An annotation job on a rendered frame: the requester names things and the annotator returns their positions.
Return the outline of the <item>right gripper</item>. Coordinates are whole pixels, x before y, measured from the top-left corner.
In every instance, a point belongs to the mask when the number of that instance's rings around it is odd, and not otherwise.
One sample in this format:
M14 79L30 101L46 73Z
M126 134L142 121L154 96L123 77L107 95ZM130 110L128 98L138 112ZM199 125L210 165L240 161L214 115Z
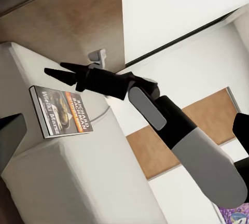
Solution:
M84 90L111 96L110 91L114 82L115 73L100 70L98 68L90 69L89 66L62 62L61 67L64 67L72 72L66 72L54 69L44 69L44 73L61 81L62 83L73 86L76 85L76 90L83 93Z

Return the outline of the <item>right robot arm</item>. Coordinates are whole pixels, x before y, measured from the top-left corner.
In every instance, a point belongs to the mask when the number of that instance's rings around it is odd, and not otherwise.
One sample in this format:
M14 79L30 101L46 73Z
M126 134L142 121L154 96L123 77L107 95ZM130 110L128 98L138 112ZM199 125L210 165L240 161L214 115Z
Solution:
M104 70L105 49L88 54L92 64L62 62L72 72L44 69L44 73L84 90L124 100L131 80L128 99L179 159L203 194L217 206L235 209L249 203L249 157L234 162L199 126L166 95L160 96L155 80L116 75Z

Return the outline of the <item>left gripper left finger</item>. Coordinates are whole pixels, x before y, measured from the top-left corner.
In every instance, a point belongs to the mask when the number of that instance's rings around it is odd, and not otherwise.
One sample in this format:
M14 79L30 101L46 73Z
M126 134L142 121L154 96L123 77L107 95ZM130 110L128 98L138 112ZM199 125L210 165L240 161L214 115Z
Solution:
M27 133L22 113L0 119L0 175Z

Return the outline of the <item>hardback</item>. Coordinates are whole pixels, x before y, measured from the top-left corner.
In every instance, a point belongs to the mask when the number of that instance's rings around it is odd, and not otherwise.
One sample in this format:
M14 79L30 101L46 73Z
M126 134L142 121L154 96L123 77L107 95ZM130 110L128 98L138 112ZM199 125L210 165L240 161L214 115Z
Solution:
M44 138L84 135L93 131L80 94L35 85L29 92Z

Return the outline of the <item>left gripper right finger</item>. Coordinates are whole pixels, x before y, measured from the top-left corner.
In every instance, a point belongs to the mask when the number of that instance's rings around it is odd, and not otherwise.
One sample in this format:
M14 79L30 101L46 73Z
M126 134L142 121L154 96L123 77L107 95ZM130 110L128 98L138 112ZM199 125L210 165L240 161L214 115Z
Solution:
M249 155L249 115L237 112L232 130Z

